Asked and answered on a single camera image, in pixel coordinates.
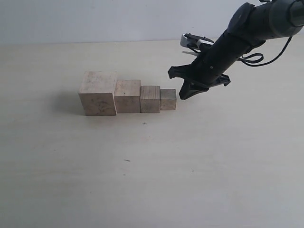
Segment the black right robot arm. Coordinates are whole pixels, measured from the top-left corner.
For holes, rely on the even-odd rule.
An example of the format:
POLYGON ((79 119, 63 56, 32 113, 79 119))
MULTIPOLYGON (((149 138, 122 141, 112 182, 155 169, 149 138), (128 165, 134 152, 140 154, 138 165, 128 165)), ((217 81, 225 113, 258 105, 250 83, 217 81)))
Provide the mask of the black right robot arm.
POLYGON ((250 55, 250 51, 270 39, 292 39, 303 28, 302 0, 263 0, 261 3, 241 5, 216 41, 191 33, 181 36, 180 45, 195 52, 197 57, 189 65, 172 66, 168 71, 170 79, 184 80, 180 99, 186 100, 215 86, 227 86, 231 81, 224 73, 236 61, 251 67, 263 66, 264 56, 250 55))

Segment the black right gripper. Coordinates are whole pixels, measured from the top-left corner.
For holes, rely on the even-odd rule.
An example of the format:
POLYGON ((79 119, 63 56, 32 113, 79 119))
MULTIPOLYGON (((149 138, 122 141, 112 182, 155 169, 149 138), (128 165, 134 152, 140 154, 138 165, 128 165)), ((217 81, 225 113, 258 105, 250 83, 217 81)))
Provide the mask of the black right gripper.
POLYGON ((179 92, 180 99, 207 92, 209 89, 203 87, 213 84, 249 48, 248 41, 225 31, 208 51, 199 54, 191 64, 172 66, 168 71, 169 78, 185 79, 179 92))

